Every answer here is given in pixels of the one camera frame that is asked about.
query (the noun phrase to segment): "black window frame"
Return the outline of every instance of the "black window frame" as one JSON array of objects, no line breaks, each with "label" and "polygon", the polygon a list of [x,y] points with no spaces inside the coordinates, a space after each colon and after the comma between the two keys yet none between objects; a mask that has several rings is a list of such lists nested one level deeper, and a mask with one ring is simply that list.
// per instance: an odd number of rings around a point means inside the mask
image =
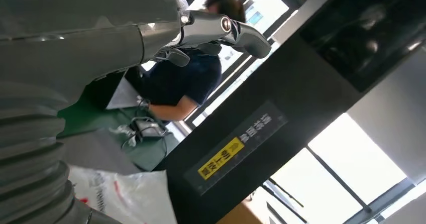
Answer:
[{"label": "black window frame", "polygon": [[[192,4],[194,0],[187,0],[188,4]],[[268,38],[269,43],[273,44],[274,40],[270,39],[273,33],[275,33],[276,30],[278,30],[279,27],[282,26],[282,24],[296,11],[298,10],[302,4],[306,0],[282,0],[288,7],[289,10],[285,12],[278,20],[276,20],[265,32],[264,36]],[[196,109],[186,120],[185,123],[193,130],[196,128],[196,126],[193,124],[193,121],[200,116],[204,110],[210,106],[210,104],[217,99],[218,96],[220,96],[222,93],[224,93],[231,84],[238,79],[242,73],[249,68],[257,58],[251,57],[249,54],[244,53],[241,55],[232,65],[222,74],[222,81],[221,86],[216,89],[215,93],[209,97],[209,99],[206,101],[206,103]],[[245,64],[234,73],[234,71],[245,62]],[[310,147],[306,148],[314,157],[315,159],[335,178],[339,184],[343,186],[343,188],[362,206],[362,209],[358,211],[356,214],[354,214],[351,218],[349,218],[344,224],[359,224],[359,223],[366,223],[372,219],[377,220],[378,222],[381,222],[384,220],[384,217],[381,215],[381,213],[391,206],[393,203],[395,203],[397,200],[399,200],[401,197],[406,195],[410,190],[415,188],[415,185],[409,178],[403,179],[398,184],[394,185],[392,188],[387,190],[385,193],[377,197],[374,201],[372,201],[369,204],[366,204],[357,194],[354,190],[352,190],[347,183],[343,181],[343,179],[318,155],[316,154]],[[282,194],[279,194],[280,190],[276,188],[270,181],[266,181],[265,184],[270,187],[274,192],[277,193],[277,195],[274,195],[275,198],[277,198],[280,202],[282,201],[288,201],[285,196]],[[271,213],[273,213],[280,221],[284,221],[281,216],[279,216],[279,213],[273,210],[272,206],[268,203],[268,208],[272,210]]]},{"label": "black window frame", "polygon": [[[187,0],[188,4],[193,3],[194,0]],[[306,0],[282,0],[289,9],[280,16],[264,33],[263,35],[266,38],[272,37],[272,34],[278,30],[282,26],[282,24],[293,14],[293,12],[297,9],[299,9],[302,4]],[[272,39],[269,40],[270,44],[273,44],[274,41]],[[201,113],[204,112],[204,110],[214,101],[218,96],[220,96],[226,89],[228,89],[229,86],[235,81],[238,77],[241,76],[241,74],[251,65],[253,62],[255,62],[257,58],[251,57],[249,54],[244,53],[242,54],[235,62],[229,66],[229,68],[222,73],[222,80],[220,82],[220,87],[216,89],[214,94],[210,96],[207,101],[203,104],[203,106],[195,109],[186,119],[185,124],[192,130],[196,128],[196,126],[193,124],[193,121],[200,116]],[[247,61],[237,72],[234,73],[234,71],[245,61]]]}]

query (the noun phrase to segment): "wooden surface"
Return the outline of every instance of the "wooden surface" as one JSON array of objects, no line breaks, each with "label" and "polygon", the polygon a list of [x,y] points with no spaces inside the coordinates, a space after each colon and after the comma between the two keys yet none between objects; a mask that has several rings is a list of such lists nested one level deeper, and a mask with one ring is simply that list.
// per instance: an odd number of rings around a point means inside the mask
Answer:
[{"label": "wooden surface", "polygon": [[245,199],[217,224],[269,224],[268,213],[263,196],[254,195],[253,200]]}]

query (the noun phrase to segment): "green table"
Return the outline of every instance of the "green table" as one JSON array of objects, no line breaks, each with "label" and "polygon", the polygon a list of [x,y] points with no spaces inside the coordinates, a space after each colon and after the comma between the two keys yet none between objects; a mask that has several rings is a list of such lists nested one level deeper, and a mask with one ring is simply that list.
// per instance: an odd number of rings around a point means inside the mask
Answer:
[{"label": "green table", "polygon": [[[126,108],[124,111],[129,116],[134,116],[136,108]],[[146,113],[139,111],[139,116]],[[115,129],[120,125],[128,125],[130,120],[118,109],[102,110],[91,104],[89,99],[82,96],[73,106],[59,112],[58,116],[66,120],[65,130],[58,135],[58,138],[66,138],[73,135],[79,135],[96,131],[99,129]],[[120,145],[126,137],[119,137],[111,134]],[[179,144],[173,135],[168,135],[162,139],[147,139],[136,147],[125,146],[123,151],[137,166],[144,170],[153,170],[165,156],[165,144],[167,153],[170,153]]]}]

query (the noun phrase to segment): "man's hand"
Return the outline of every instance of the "man's hand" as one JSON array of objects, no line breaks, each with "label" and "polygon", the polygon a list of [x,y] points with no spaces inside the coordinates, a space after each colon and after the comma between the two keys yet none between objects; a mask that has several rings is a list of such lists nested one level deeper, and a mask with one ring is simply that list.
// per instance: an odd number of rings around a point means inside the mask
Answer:
[{"label": "man's hand", "polygon": [[184,120],[196,108],[197,103],[187,96],[183,96],[176,106],[149,106],[149,110],[155,115],[155,117],[166,121]]}]

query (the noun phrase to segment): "robotic arm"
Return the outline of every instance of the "robotic arm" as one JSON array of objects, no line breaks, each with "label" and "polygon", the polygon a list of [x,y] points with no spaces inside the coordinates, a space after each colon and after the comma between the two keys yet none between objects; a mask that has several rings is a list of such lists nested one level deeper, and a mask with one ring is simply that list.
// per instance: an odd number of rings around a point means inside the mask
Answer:
[{"label": "robotic arm", "polygon": [[182,0],[0,1],[0,223],[118,223],[73,197],[57,112],[105,74],[220,44],[265,57],[266,39]]}]

